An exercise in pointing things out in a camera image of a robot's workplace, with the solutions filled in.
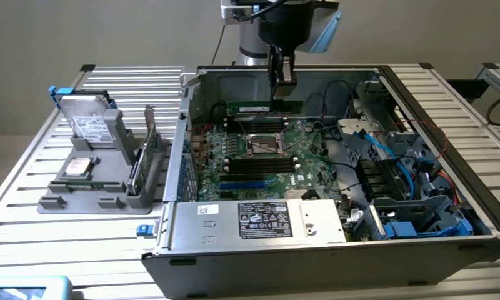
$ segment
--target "aluminum workbench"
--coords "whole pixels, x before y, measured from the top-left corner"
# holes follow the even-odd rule
[[[436,125],[500,201],[500,134],[443,80],[416,64],[392,65]],[[180,102],[181,67],[96,67],[72,86],[106,89],[124,121],[145,132],[145,104],[156,106],[157,129],[172,139]],[[37,201],[72,149],[72,129],[57,112],[0,187],[0,275],[66,275],[74,299],[164,299],[137,257],[152,244],[136,228],[160,216],[38,214]],[[459,271],[437,286],[325,292],[260,299],[496,299],[500,260]]]

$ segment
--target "power supply label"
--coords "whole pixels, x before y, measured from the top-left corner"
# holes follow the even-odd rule
[[[239,203],[239,236],[243,239],[291,238],[287,202]]]

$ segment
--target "white wall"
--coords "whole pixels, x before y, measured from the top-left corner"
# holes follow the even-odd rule
[[[447,77],[500,62],[500,0],[343,0],[332,48],[299,63],[431,62]],[[82,64],[208,64],[219,0],[0,0],[0,134],[33,134]],[[236,59],[237,27],[219,64]]]

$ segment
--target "barcode sticker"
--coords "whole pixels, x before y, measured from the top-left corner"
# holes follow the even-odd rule
[[[73,117],[77,129],[89,143],[110,142],[112,137],[102,116]]]
[[[267,113],[271,111],[268,106],[255,106],[255,107],[240,107],[240,113]]]

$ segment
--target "blue latch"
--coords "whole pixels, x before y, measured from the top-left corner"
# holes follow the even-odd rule
[[[50,86],[50,87],[48,88],[48,92],[49,92],[49,97],[52,98],[52,101],[53,101],[53,103],[56,104],[57,109],[61,109],[61,108],[58,107],[58,102],[57,102],[57,99],[56,99],[56,86]]]
[[[70,95],[74,92],[73,87],[60,87],[57,90],[58,95]]]
[[[435,232],[416,232],[411,222],[389,222],[383,228],[389,239],[441,238],[472,235],[472,225],[465,219],[459,220],[456,226],[443,228]]]
[[[136,236],[153,236],[153,225],[140,225],[136,228]]]

